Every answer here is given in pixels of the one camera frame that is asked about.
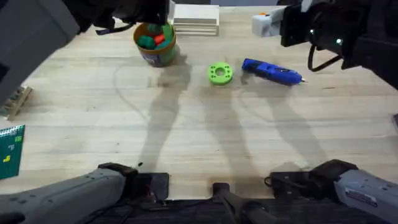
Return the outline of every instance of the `red ball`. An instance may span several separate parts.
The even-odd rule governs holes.
[[[163,34],[157,35],[154,39],[156,45],[159,45],[164,41],[164,35]]]

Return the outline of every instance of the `green board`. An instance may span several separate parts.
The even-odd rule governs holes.
[[[25,125],[0,130],[0,179],[19,173]]]

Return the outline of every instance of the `green plastic ring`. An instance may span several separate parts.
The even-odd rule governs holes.
[[[207,68],[207,77],[214,85],[225,85],[232,80],[233,71],[230,65],[225,62],[217,62]]]

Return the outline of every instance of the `blue hot glue gun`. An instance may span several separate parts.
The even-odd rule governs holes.
[[[261,62],[253,59],[244,59],[242,69],[254,73],[256,76],[283,85],[296,85],[305,82],[303,77],[294,70],[279,67],[277,65]]]

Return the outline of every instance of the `black cable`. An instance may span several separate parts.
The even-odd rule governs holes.
[[[106,212],[110,211],[113,208],[117,208],[117,207],[122,207],[125,206],[126,203],[116,203],[114,205],[108,206],[106,208],[102,208],[101,210],[97,210],[96,212],[102,211],[99,214],[95,215],[93,218],[91,218],[91,220],[88,220],[85,224],[89,224],[92,223],[93,221],[95,221],[97,218],[103,216]]]
[[[95,32],[97,33],[97,35],[114,34],[114,33],[117,33],[117,32],[122,32],[122,31],[128,30],[128,29],[132,28],[133,26],[134,26],[134,24],[127,24],[127,25],[125,25],[123,27],[96,30]]]
[[[311,48],[310,48],[310,53],[308,55],[308,69],[311,72],[319,72],[320,70],[322,70],[322,69],[334,64],[335,62],[339,61],[340,59],[342,59],[341,56],[337,55],[336,57],[334,57],[334,58],[330,59],[329,61],[319,65],[318,67],[313,68],[313,55],[314,55],[314,52],[315,52],[315,45],[312,45]]]
[[[174,211],[175,212],[175,211],[183,210],[183,209],[186,209],[186,208],[194,207],[194,206],[197,206],[197,205],[201,205],[201,204],[206,203],[206,202],[208,202],[209,200],[212,200],[212,199],[213,198],[209,198],[209,199],[206,199],[206,200],[201,200],[201,201],[199,201],[197,203],[192,203],[190,205],[185,205],[185,206],[181,206],[181,207],[177,207],[177,208],[164,206],[164,207],[157,207],[157,208],[137,207],[137,209],[139,209],[139,210],[141,210],[143,212],[163,212],[163,211]]]
[[[278,180],[280,182],[283,182],[283,183],[285,183],[287,185],[290,185],[292,187],[296,187],[298,189],[306,189],[307,188],[307,186],[305,186],[305,185],[296,184],[295,182],[292,182],[292,181],[289,181],[289,180],[286,180],[286,179],[282,179],[282,178],[278,178],[278,177],[266,177],[264,179],[264,183],[267,185],[267,187],[272,187],[272,184],[268,183],[268,180],[271,180],[271,181],[272,180]]]
[[[201,204],[204,204],[204,203],[206,203],[206,202],[208,202],[208,201],[210,201],[210,200],[212,200],[213,198],[209,198],[209,199],[206,199],[206,200],[201,200],[201,201],[199,201],[199,202],[197,202],[197,203],[193,203],[193,204],[190,204],[190,205],[185,205],[185,206],[182,206],[182,207],[178,207],[178,208],[173,208],[173,209],[165,209],[165,210],[151,210],[151,209],[146,209],[146,208],[141,208],[140,206],[137,206],[137,205],[134,205],[134,204],[130,204],[130,203],[126,203],[126,205],[130,205],[130,206],[132,206],[133,208],[130,210],[130,212],[128,213],[128,214],[126,214],[124,217],[123,217],[123,219],[121,220],[121,222],[119,223],[119,224],[124,224],[129,218],[132,218],[132,217],[130,217],[131,216],[131,214],[134,212],[134,210],[135,209],[138,209],[138,210],[141,210],[141,211],[143,211],[143,212],[163,212],[163,211],[173,211],[173,212],[176,212],[176,211],[180,211],[180,210],[183,210],[183,209],[186,209],[186,208],[190,208],[190,207],[194,207],[194,206],[197,206],[197,205],[201,205]],[[190,216],[190,220],[195,216],[195,214],[197,213],[197,209],[194,211],[194,213]]]
[[[131,218],[131,214],[134,212],[135,208],[131,208],[131,210],[123,217],[123,219],[119,222],[119,224],[124,224],[127,219]]]
[[[236,223],[236,220],[235,220],[234,213],[232,212],[232,209],[231,209],[231,207],[229,206],[228,202],[227,202],[225,199],[223,199],[222,197],[218,197],[218,198],[219,198],[219,199],[221,200],[221,202],[223,203],[223,205],[224,205],[224,207],[225,207],[225,210],[226,210],[226,213],[227,213],[228,216],[231,218],[232,222],[233,222],[234,224],[237,224],[237,223]]]

